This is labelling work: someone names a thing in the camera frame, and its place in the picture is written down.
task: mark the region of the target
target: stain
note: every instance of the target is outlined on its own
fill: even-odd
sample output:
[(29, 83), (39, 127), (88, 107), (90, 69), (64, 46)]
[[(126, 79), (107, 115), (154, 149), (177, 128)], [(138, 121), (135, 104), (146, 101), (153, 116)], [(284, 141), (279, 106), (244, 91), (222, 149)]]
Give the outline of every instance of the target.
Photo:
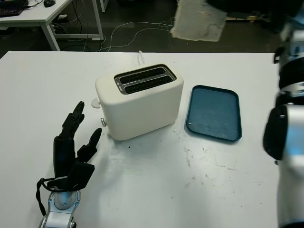
[(191, 164), (190, 164), (189, 158), (187, 158), (187, 164), (188, 164), (188, 167), (190, 168), (190, 167), (191, 167)]

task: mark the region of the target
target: white desk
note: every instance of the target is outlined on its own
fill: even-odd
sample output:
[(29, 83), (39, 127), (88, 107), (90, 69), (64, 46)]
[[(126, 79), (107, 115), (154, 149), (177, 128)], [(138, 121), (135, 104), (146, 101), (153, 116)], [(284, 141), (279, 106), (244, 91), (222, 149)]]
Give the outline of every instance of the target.
[[(36, 182), (53, 177), (53, 139), (76, 104), (76, 149), (101, 126), (95, 80), (138, 65), (137, 53), (8, 52), (0, 60), (0, 227), (37, 227)], [(184, 77), (177, 121), (114, 141), (107, 128), (75, 217), (86, 228), (274, 228), (278, 170), (262, 149), (277, 91), (272, 54), (144, 53)], [(226, 144), (184, 130), (195, 85), (239, 95), (243, 137)], [(42, 190), (47, 206), (49, 192)]]
[[(20, 15), (14, 17), (0, 18), (1, 27), (34, 27), (41, 26), (53, 51), (60, 51), (56, 38), (100, 38), (103, 40), (99, 13), (96, 0), (92, 0), (94, 13), (97, 22), (98, 35), (95, 34), (55, 34), (50, 25), (52, 20), (71, 2), (72, 0), (56, 0), (56, 4), (51, 7), (44, 7), (43, 3), (24, 10)], [(28, 5), (34, 5), (37, 2), (29, 0)]]

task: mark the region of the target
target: blue tray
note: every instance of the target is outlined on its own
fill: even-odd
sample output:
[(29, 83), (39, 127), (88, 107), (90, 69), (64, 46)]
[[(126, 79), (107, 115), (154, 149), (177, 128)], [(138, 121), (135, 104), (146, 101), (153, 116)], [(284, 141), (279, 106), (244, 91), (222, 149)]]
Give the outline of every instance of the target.
[(200, 135), (237, 141), (242, 137), (238, 95), (226, 89), (197, 85), (192, 89), (187, 128)]

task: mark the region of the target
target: toaster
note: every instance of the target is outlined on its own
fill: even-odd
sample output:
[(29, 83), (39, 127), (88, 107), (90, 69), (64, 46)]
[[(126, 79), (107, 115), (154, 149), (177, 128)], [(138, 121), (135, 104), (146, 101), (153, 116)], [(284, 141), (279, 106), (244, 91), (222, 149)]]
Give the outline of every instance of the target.
[(96, 80), (103, 125), (126, 140), (173, 123), (178, 116), (183, 78), (165, 64), (133, 67)]

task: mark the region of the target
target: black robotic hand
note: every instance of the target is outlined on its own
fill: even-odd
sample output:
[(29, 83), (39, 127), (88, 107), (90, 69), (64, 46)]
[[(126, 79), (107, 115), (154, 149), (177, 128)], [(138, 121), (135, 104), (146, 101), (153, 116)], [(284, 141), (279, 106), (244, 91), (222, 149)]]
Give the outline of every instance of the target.
[(62, 132), (54, 139), (54, 178), (41, 178), (37, 183), (36, 198), (43, 216), (46, 211), (41, 203), (41, 185), (51, 192), (78, 191), (86, 187), (93, 172), (94, 165), (87, 162), (97, 152), (96, 146), (102, 129), (98, 128), (91, 136), (87, 145), (77, 152), (74, 149), (74, 135), (85, 115), (82, 114), (85, 103), (79, 102), (72, 113), (69, 113), (62, 125)]

